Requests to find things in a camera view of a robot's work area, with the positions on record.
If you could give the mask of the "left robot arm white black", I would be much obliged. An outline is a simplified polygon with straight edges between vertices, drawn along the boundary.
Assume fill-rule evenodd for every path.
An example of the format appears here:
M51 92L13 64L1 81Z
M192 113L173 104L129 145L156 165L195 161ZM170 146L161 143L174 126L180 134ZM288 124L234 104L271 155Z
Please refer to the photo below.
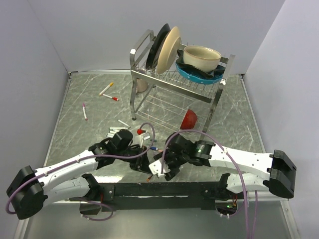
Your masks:
M111 201L114 187L104 189L92 171L111 165L116 159L128 162L131 169L150 173L144 140L150 134L139 129L137 136L126 130L93 144L70 159L43 168L26 166L19 170L6 193L5 211L20 220L37 214L43 207L72 199L104 207Z

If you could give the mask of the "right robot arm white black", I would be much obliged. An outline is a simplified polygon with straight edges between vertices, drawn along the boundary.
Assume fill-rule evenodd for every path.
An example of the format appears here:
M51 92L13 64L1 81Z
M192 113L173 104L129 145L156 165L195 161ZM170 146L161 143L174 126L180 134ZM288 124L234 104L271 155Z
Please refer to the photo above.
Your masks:
M221 180L218 192L223 198L243 191L268 191L284 199L295 195L297 167L284 151L254 153L206 140L192 142L180 134L172 134L167 143L165 151L149 165L153 175L165 177L167 181L176 176L183 164L189 163L237 171Z

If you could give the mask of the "red cap marker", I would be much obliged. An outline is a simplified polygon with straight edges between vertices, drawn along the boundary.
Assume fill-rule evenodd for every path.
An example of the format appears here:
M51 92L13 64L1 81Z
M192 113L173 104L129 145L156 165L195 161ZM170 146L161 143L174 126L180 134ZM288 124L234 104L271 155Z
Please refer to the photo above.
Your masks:
M106 95L106 94L102 94L102 96L104 96L104 97L106 97L106 98L109 98L109 99L112 99L112 100L114 100L114 101L119 101L118 98L112 97L112 96L109 96L109 95Z

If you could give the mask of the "black marker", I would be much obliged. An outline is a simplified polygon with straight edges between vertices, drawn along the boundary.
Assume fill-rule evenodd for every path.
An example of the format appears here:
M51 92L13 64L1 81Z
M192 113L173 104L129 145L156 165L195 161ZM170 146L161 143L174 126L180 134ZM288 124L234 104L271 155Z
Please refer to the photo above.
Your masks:
M125 127L130 128L130 126L127 123L123 122L122 120L118 119L117 121L123 124Z

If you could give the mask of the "pink cap marker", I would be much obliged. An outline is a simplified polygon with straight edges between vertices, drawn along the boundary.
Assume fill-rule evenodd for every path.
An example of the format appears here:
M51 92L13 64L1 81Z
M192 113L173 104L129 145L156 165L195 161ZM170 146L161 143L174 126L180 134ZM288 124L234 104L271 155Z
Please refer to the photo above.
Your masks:
M84 120L87 121L88 118L87 118L86 107L84 103L82 103L82 110L83 110Z

